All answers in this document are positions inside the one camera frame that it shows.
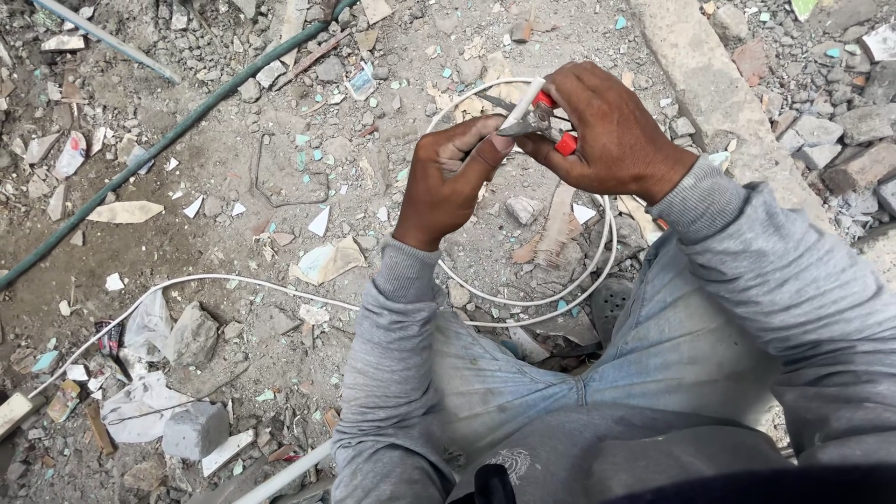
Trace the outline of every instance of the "pliers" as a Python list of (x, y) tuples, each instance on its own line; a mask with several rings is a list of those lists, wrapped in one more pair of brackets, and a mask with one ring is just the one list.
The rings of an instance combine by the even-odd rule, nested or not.
[[(516, 108), (515, 104), (490, 94), (485, 94), (484, 91), (478, 93), (477, 96), (508, 113)], [(539, 91), (532, 101), (532, 110), (528, 110), (520, 121), (499, 129), (497, 133), (501, 136), (520, 136), (528, 133), (538, 133), (553, 142), (554, 148), (563, 156), (569, 156), (575, 152), (579, 138), (571, 133), (574, 130), (567, 131), (551, 126), (551, 118), (570, 122), (569, 119), (556, 116), (554, 114), (555, 107), (556, 102), (554, 99), (546, 92)]]

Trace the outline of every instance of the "green pipe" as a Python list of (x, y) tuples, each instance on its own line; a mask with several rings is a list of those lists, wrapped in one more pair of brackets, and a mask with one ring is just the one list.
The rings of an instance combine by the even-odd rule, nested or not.
[[(333, 15), (331, 19), (336, 19), (337, 17), (339, 17), (339, 14), (342, 13), (343, 9), (348, 9), (357, 2), (358, 0), (342, 0), (338, 5), (336, 5), (336, 8), (333, 9)], [(163, 136), (158, 143), (153, 145), (143, 156), (141, 156), (140, 159), (132, 163), (127, 167), (127, 169), (110, 180), (105, 187), (100, 189), (100, 191), (90, 199), (90, 201), (79, 208), (78, 212), (69, 217), (68, 220), (59, 227), (59, 229), (53, 231), (53, 234), (51, 234), (46, 240), (44, 240), (44, 242), (41, 243), (40, 246), (38, 246), (34, 249), (33, 252), (28, 254), (28, 256), (25, 257), (19, 264), (13, 266), (13, 269), (9, 270), (9, 273), (5, 274), (3, 278), (0, 278), (0, 291), (4, 290), (15, 279), (19, 278), (23, 273), (28, 271), (43, 256), (52, 252), (53, 249), (56, 248), (56, 245), (59, 245), (59, 242), (61, 242), (66, 236), (68, 236), (69, 233), (71, 233), (76, 227), (78, 227), (78, 224), (86, 219), (91, 212), (93, 212), (100, 204), (103, 203), (103, 201), (105, 201), (107, 194), (123, 186), (125, 182), (137, 172), (137, 170), (139, 170), (144, 164), (155, 159), (156, 156), (170, 147), (171, 144), (173, 144), (178, 138), (189, 131), (190, 128), (192, 128), (196, 124), (196, 122), (199, 121), (199, 119), (211, 112), (211, 110), (214, 109), (222, 100), (227, 98), (227, 96), (236, 92), (239, 86), (248, 81), (250, 77), (254, 77), (256, 74), (261, 72), (264, 67), (272, 63), (274, 60), (280, 58), (281, 56), (287, 54), (293, 48), (297, 48), (302, 42), (307, 42), (312, 37), (316, 37), (318, 33), (326, 30), (328, 26), (330, 26), (330, 24), (325, 22), (316, 22), (315, 24), (312, 24), (308, 28), (305, 28), (304, 30), (299, 32), (293, 38), (278, 45), (270, 52), (263, 54), (249, 66), (241, 70), (238, 74), (234, 75), (234, 77), (227, 83), (219, 87), (218, 90), (215, 91), (210, 97), (205, 99), (205, 101), (200, 104), (199, 107), (194, 109), (193, 112), (190, 112), (189, 116), (185, 117), (184, 120), (177, 123), (177, 126), (174, 126), (174, 129), (165, 134), (165, 136)]]

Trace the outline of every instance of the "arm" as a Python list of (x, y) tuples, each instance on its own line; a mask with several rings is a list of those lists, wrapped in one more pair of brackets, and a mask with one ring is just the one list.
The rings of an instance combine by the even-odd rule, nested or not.
[(896, 295), (837, 237), (701, 158), (651, 212), (692, 273), (783, 371), (801, 463), (896, 460)]
[[(425, 135), (414, 151), (401, 215), (365, 288), (345, 368), (334, 502), (442, 504), (454, 487), (431, 386), (433, 271), (442, 237), (470, 218), (483, 182), (513, 147), (486, 138), (502, 121), (478, 117)], [(444, 170), (457, 173), (446, 179)]]
[(642, 197), (672, 226), (703, 287), (780, 359), (772, 392), (800, 461), (896, 461), (896, 296), (871, 265), (781, 209), (768, 186), (740, 187), (675, 147), (596, 65), (546, 80), (578, 150), (564, 158), (538, 137), (519, 146), (574, 187)]

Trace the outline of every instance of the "jeans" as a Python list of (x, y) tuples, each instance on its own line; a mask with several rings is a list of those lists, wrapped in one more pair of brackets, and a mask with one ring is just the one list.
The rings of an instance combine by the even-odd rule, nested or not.
[(436, 317), (433, 375), (448, 448), (475, 460), (539, 416), (616, 403), (759, 427), (780, 365), (700, 287), (667, 232), (648, 250), (612, 342), (574, 377), (518, 361), (450, 310)]

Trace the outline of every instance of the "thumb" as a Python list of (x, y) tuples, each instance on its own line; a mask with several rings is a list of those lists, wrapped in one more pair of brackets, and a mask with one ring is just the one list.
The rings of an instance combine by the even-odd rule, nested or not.
[(482, 184), (495, 174), (495, 170), (513, 149), (513, 139), (491, 134), (473, 149), (463, 162), (458, 174), (451, 178), (464, 192), (477, 194)]
[(582, 158), (577, 155), (563, 156), (554, 148), (554, 143), (542, 135), (530, 133), (518, 136), (516, 143), (538, 164), (553, 171), (563, 182), (574, 185), (573, 180), (582, 172)]

